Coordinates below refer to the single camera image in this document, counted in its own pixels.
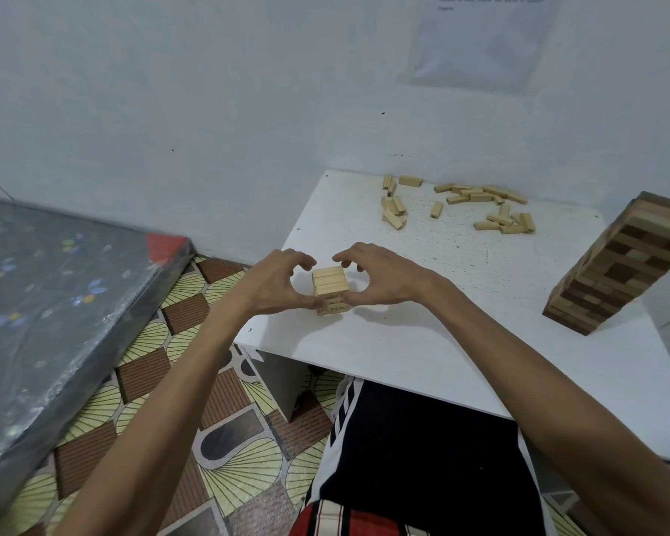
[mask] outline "forearm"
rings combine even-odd
[[[565,374],[441,277],[423,304],[447,327],[521,427],[587,504],[626,534],[670,519],[670,470]],[[647,511],[627,510],[647,500]]]
[[[156,533],[218,370],[247,317],[237,301],[215,303],[188,349],[94,469],[57,535]]]

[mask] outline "red plaid fabric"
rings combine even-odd
[[[429,536],[429,533],[329,500],[317,500],[300,512],[290,536]]]

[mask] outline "small wooden block tower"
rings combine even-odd
[[[313,294],[322,297],[328,303],[325,308],[317,311],[319,316],[349,310],[350,306],[342,298],[342,294],[348,290],[345,270],[342,267],[327,267],[313,271]]]
[[[544,316],[588,335],[670,270],[670,199],[642,192],[553,288]]]

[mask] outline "dark wooden jenga tower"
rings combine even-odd
[[[670,270],[670,199],[642,192],[553,288],[544,316],[586,334]]]

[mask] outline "left hand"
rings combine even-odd
[[[221,300],[238,305],[247,318],[289,309],[322,308],[323,299],[298,293],[290,281],[297,265],[309,271],[316,263],[307,253],[291,248],[274,250],[253,265]]]

